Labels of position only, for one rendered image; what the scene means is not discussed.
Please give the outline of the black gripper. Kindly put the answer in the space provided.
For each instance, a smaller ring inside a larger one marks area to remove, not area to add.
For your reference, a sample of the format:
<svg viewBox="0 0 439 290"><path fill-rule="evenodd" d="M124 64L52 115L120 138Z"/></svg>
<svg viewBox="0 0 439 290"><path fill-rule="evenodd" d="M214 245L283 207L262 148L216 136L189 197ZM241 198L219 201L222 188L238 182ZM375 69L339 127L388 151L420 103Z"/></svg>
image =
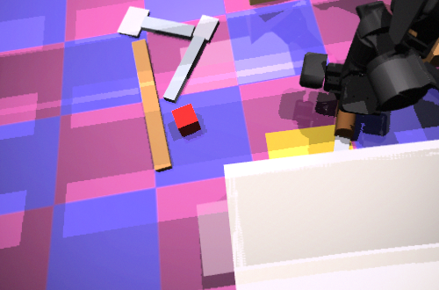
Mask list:
<svg viewBox="0 0 439 290"><path fill-rule="evenodd" d="M300 71L299 85L318 90L324 83L324 91L334 93L336 99L340 100L342 87L339 77L346 69L360 69L360 73L366 74L367 68L352 58L350 48L345 63L329 62L328 65L327 54L308 51Z"/></svg>

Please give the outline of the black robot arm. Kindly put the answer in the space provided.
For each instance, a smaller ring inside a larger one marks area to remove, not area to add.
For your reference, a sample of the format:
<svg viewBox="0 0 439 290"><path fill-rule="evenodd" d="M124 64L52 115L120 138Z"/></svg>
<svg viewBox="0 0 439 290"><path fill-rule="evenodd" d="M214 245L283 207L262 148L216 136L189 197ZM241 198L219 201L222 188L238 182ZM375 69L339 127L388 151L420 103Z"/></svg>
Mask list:
<svg viewBox="0 0 439 290"><path fill-rule="evenodd" d="M418 103L436 87L422 59L439 38L439 0L392 0L391 11L383 1L356 7L360 22L350 54L367 69L341 73L342 112L380 116Z"/></svg>

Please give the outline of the red cube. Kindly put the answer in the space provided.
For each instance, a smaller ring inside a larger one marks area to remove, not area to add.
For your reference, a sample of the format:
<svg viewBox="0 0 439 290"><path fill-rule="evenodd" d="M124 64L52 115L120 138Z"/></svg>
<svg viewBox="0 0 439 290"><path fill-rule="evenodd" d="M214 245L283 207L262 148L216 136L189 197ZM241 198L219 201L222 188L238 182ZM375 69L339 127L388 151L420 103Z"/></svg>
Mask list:
<svg viewBox="0 0 439 290"><path fill-rule="evenodd" d="M173 110L172 114L182 137L201 129L191 103Z"/></svg>

